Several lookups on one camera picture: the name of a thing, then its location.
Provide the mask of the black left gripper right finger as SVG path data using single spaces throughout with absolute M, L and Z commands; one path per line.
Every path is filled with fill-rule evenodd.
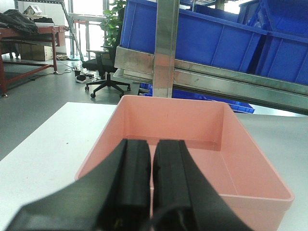
M 249 231 L 193 161 L 184 141 L 160 140 L 153 162 L 155 231 Z

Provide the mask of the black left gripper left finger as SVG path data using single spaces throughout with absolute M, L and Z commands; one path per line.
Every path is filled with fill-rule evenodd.
M 151 157 L 144 140 L 123 139 L 93 170 L 24 205 L 9 231 L 138 231 L 150 215 Z

